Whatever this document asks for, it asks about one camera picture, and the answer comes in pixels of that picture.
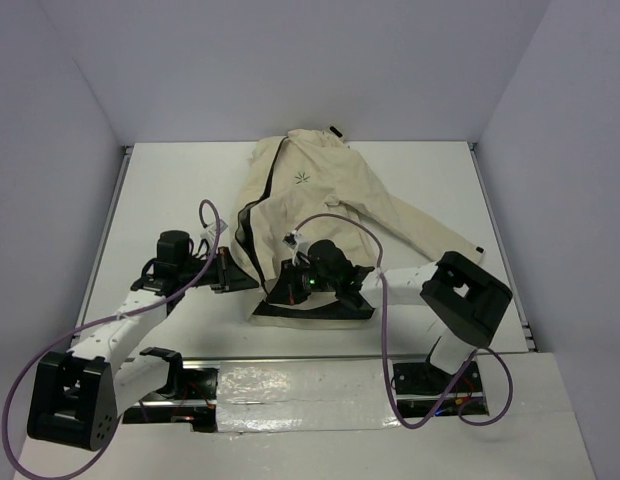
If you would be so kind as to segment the cream jacket with black zipper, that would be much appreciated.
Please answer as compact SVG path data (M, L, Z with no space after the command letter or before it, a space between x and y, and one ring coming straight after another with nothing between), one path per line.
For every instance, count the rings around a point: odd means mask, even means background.
M362 217L377 222L431 261L457 251L474 263L480 246L422 210L392 195L356 150L328 131L298 129L260 140L248 160L231 217L230 251L257 283L242 298L247 322L296 329L353 328L372 311L355 312L331 293L316 293L298 306L279 306L266 296L291 256L284 236L302 225L310 240L328 239L355 265L372 266L376 250L357 228Z

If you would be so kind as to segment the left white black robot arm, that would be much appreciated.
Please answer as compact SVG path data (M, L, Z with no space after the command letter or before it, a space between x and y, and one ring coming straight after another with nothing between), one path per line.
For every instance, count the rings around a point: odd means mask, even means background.
M118 418L156 391L174 398L185 388L180 353L139 343L166 320L191 287L215 293L257 287L226 247L205 257L180 230L165 231L113 319L63 353L39 361L27 422L36 440L97 451L111 439Z

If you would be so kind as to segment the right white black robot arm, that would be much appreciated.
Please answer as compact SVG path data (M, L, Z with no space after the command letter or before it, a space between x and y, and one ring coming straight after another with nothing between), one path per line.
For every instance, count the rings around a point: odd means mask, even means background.
M386 316L391 305L429 307L445 325L424 369L437 391L458 381L473 351L490 346L512 300L509 287L456 251L420 267L384 271L353 264L330 240L309 242L292 233L284 243L292 258L281 262L268 304L297 306L314 293L332 293L335 301L317 316L348 320L376 310Z

